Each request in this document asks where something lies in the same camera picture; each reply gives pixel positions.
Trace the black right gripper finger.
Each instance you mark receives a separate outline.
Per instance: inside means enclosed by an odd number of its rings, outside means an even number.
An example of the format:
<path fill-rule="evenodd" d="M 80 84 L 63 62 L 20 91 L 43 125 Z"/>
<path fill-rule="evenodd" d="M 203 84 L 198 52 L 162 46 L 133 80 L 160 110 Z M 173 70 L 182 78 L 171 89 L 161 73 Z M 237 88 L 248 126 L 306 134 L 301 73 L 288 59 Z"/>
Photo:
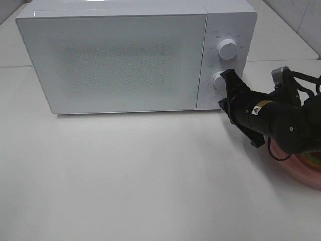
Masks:
<path fill-rule="evenodd" d="M 228 116 L 231 123 L 236 123 L 236 110 L 237 104 L 235 98 L 225 98 L 218 102 L 219 107 L 225 112 Z"/>
<path fill-rule="evenodd" d="M 234 69 L 227 69 L 220 75 L 225 80 L 227 99 L 233 99 L 238 95 L 251 91 Z"/>

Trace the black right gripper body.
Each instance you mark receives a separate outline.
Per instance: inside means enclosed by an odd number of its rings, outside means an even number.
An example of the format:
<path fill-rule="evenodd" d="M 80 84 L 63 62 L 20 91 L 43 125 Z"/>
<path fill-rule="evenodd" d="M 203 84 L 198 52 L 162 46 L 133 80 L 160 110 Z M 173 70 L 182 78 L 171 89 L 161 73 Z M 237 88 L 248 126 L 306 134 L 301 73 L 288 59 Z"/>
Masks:
<path fill-rule="evenodd" d="M 256 100 L 262 100 L 262 95 L 255 91 L 237 92 L 235 90 L 227 91 L 228 116 L 231 121 L 256 148 L 265 144 L 263 134 L 250 127 L 248 117 Z"/>

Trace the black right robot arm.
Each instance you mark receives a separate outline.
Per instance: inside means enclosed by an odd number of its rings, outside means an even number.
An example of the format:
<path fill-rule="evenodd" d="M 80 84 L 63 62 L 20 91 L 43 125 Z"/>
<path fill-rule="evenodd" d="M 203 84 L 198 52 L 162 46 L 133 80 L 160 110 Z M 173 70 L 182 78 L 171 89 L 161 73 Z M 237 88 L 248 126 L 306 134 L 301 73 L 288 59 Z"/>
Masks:
<path fill-rule="evenodd" d="M 233 69 L 221 73 L 227 97 L 220 108 L 251 144 L 274 139 L 288 154 L 320 151 L 320 78 L 281 67 L 272 71 L 274 91 L 251 90 Z"/>

